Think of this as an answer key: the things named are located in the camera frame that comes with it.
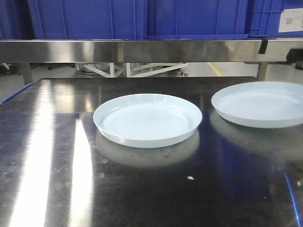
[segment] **blue strip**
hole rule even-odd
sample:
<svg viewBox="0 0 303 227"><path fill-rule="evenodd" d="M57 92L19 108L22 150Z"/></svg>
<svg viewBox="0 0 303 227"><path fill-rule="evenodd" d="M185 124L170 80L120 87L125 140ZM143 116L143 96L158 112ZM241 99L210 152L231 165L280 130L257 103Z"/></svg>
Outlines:
<svg viewBox="0 0 303 227"><path fill-rule="evenodd" d="M294 206L294 212L295 212L295 217L297 219L298 226L301 227L301 221L300 221L300 217L299 217L298 208L297 208L297 205L296 205L295 200L294 200L294 191L293 191L293 188L292 188L292 186L290 184L290 181L289 181L287 173L285 173L285 178L286 178L286 181L287 181L287 184L288 184L288 189L289 189L290 195L292 197L293 206Z"/></svg>
<svg viewBox="0 0 303 227"><path fill-rule="evenodd" d="M21 88L19 91L15 92L14 94L6 97L5 99L2 100L2 104L5 104L6 102L8 102L9 100L11 100L13 97L19 95L22 91L26 90L28 87L32 86L32 84L34 83L29 83L26 84L23 88Z"/></svg>

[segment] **stainless steel table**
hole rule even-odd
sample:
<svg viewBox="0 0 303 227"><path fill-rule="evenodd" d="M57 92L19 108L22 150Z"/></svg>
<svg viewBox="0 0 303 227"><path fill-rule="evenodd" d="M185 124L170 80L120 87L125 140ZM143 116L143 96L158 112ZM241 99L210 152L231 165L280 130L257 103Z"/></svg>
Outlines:
<svg viewBox="0 0 303 227"><path fill-rule="evenodd" d="M40 80L0 107L0 226L301 226L303 126L246 128L211 106L217 90L254 80ZM112 143L93 112L134 93L185 98L202 123L171 147Z"/></svg>

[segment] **blue plastic crate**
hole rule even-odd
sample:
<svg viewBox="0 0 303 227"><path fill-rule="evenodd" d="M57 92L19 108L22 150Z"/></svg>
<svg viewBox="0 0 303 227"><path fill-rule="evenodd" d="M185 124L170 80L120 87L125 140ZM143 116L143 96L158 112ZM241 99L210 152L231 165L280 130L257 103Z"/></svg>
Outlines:
<svg viewBox="0 0 303 227"><path fill-rule="evenodd" d="M300 8L303 8L302 0L249 0L246 31L251 37L303 36L303 10ZM301 18L293 18L290 9L296 9L299 14L294 17ZM301 31L290 31L296 27Z"/></svg>
<svg viewBox="0 0 303 227"><path fill-rule="evenodd" d="M148 39L243 39L248 0L149 0Z"/></svg>
<svg viewBox="0 0 303 227"><path fill-rule="evenodd" d="M0 0L0 39L34 38L27 0Z"/></svg>
<svg viewBox="0 0 303 227"><path fill-rule="evenodd" d="M38 39L146 37L146 0L28 0Z"/></svg>

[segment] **white sticker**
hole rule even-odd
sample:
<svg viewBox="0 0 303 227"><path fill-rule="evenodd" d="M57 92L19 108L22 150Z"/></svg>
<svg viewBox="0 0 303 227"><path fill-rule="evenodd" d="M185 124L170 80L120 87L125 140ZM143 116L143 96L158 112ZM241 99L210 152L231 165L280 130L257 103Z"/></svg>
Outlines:
<svg viewBox="0 0 303 227"><path fill-rule="evenodd" d="M303 31L303 8L285 9L281 13L279 32Z"/></svg>

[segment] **white plate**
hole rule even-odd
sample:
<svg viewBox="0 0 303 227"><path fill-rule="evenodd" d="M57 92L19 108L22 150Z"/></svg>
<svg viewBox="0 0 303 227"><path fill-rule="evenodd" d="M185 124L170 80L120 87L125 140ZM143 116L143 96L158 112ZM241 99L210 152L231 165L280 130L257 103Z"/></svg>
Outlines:
<svg viewBox="0 0 303 227"><path fill-rule="evenodd" d="M94 122L109 140L134 148L160 148L190 137L202 120L198 107L175 96L135 94L102 104Z"/></svg>
<svg viewBox="0 0 303 227"><path fill-rule="evenodd" d="M255 128L303 123L303 85L259 81L237 84L214 94L212 104L224 119Z"/></svg>

